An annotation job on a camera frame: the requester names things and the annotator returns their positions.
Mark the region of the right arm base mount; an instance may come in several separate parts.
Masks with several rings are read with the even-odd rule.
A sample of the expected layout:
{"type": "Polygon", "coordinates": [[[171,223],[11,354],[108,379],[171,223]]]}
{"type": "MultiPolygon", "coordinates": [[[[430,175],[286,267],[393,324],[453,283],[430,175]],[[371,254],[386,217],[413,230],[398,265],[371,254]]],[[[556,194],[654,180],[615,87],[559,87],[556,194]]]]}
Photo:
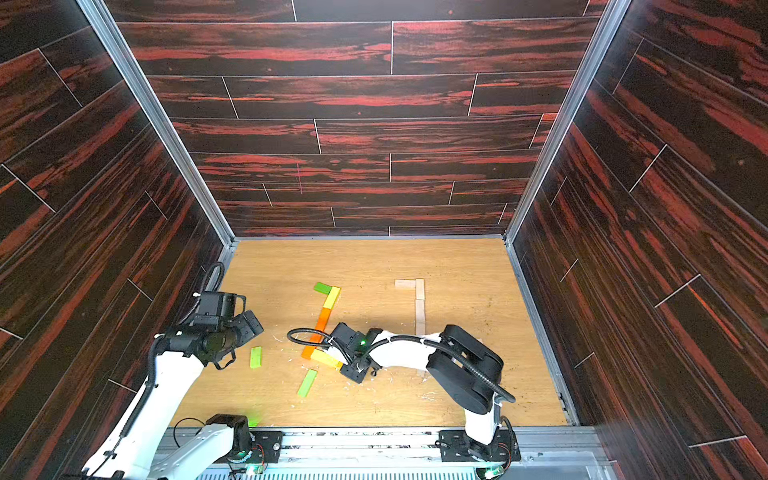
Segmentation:
{"type": "Polygon", "coordinates": [[[522,458],[515,432],[493,417],[471,417],[463,429],[440,430],[435,445],[443,462],[509,464],[522,458]]]}

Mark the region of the small light green block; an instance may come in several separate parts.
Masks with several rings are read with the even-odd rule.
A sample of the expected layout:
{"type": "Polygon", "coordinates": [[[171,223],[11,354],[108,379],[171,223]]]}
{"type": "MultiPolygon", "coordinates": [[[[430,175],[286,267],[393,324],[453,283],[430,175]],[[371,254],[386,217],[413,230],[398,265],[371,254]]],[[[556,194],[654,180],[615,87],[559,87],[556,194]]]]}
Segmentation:
{"type": "Polygon", "coordinates": [[[251,369],[258,369],[262,366],[262,348],[253,347],[250,351],[249,366],[251,369]]]}

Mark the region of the natural wood block crosswise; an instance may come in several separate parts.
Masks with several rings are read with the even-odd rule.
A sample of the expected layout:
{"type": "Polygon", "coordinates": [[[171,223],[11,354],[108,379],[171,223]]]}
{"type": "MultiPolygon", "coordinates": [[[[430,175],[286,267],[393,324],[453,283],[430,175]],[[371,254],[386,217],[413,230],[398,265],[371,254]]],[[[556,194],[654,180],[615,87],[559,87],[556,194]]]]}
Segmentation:
{"type": "Polygon", "coordinates": [[[407,279],[396,279],[395,280],[395,288],[398,290],[415,290],[416,289],[416,281],[415,280],[407,280],[407,279]]]}

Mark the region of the orange block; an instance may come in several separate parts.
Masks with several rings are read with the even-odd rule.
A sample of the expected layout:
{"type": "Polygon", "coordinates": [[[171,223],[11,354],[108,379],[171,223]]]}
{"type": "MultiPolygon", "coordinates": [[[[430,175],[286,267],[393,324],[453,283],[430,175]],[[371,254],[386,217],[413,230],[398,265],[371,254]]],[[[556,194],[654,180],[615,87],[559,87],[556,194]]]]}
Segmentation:
{"type": "Polygon", "coordinates": [[[315,351],[315,347],[318,344],[322,344],[323,341],[324,341],[324,337],[322,335],[313,333],[308,340],[310,345],[304,347],[301,353],[301,357],[304,359],[310,360],[312,353],[315,351]]]}
{"type": "Polygon", "coordinates": [[[318,320],[317,320],[316,326],[315,326],[315,328],[317,330],[325,331],[325,328],[326,328],[326,326],[328,324],[331,312],[332,312],[331,309],[328,309],[328,308],[325,308],[325,307],[323,307],[321,309],[320,314],[318,316],[318,320]]]}

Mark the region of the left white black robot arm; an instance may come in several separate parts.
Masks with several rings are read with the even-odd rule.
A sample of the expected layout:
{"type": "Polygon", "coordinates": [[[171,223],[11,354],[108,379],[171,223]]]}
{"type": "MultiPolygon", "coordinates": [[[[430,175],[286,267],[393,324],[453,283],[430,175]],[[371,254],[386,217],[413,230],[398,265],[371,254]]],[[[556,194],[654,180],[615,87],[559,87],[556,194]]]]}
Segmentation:
{"type": "Polygon", "coordinates": [[[217,414],[164,459],[156,451],[182,400],[204,368],[222,371],[238,348],[263,331],[243,295],[221,291],[225,266],[213,263],[191,310],[153,340],[148,375],[109,437],[86,461],[80,479],[194,479],[215,461],[244,463],[254,440],[244,415],[217,414]]]}

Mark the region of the long light green block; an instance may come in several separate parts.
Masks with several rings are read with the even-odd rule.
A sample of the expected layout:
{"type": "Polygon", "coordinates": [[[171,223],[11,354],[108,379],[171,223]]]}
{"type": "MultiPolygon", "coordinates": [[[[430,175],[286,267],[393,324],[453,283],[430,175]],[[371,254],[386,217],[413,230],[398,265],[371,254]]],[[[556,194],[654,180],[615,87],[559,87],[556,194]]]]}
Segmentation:
{"type": "Polygon", "coordinates": [[[318,372],[313,369],[309,369],[306,372],[305,377],[303,378],[298,390],[297,390],[297,396],[299,398],[306,398],[311,391],[311,388],[317,378],[318,372]]]}

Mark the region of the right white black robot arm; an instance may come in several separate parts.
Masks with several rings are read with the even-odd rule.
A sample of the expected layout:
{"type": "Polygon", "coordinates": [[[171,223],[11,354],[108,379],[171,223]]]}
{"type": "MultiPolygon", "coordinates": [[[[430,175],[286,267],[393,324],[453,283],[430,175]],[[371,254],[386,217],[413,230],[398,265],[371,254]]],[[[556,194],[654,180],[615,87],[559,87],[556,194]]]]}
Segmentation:
{"type": "Polygon", "coordinates": [[[504,361],[458,325],[431,335],[366,333],[337,324],[330,333],[295,328],[287,339],[326,352],[341,362],[340,373],[362,383],[382,369],[426,372],[465,413],[465,437],[471,445],[490,445],[503,424],[501,406],[516,398],[501,386],[504,361]]]}

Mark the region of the yellow block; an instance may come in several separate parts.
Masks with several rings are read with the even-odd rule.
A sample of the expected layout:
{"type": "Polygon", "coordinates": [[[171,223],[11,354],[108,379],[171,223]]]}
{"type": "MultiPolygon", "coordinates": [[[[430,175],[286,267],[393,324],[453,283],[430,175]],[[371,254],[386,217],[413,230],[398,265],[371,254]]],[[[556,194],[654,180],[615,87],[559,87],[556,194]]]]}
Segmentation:
{"type": "Polygon", "coordinates": [[[323,303],[323,308],[332,310],[337,303],[340,293],[341,289],[339,287],[332,287],[327,294],[325,302],[323,303]]]}
{"type": "Polygon", "coordinates": [[[341,361],[335,359],[333,356],[319,349],[314,349],[312,351],[312,353],[310,354],[310,359],[322,365],[329,366],[336,370],[339,370],[343,366],[343,363],[341,361]]]}

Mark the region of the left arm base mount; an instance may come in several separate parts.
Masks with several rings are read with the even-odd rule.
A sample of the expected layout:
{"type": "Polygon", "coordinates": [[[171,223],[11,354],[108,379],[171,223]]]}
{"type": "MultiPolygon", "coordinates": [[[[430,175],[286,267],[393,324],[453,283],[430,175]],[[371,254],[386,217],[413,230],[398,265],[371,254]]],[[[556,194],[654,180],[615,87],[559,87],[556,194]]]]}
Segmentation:
{"type": "Polygon", "coordinates": [[[251,427],[247,416],[234,414],[216,414],[205,425],[225,425],[233,430],[229,451],[218,458],[216,463],[262,465],[279,461],[283,431],[251,427]]]}

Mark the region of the short green block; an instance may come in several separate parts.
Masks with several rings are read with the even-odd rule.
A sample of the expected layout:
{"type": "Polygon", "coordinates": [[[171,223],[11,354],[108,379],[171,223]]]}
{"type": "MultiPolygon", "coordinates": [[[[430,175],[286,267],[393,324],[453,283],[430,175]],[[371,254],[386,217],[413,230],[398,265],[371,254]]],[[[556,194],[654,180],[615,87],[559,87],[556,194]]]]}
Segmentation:
{"type": "Polygon", "coordinates": [[[328,295],[328,294],[331,293],[332,287],[330,285],[325,284],[325,283],[317,282],[314,285],[314,290],[316,292],[318,292],[318,293],[321,293],[321,294],[324,294],[324,295],[328,295]]]}

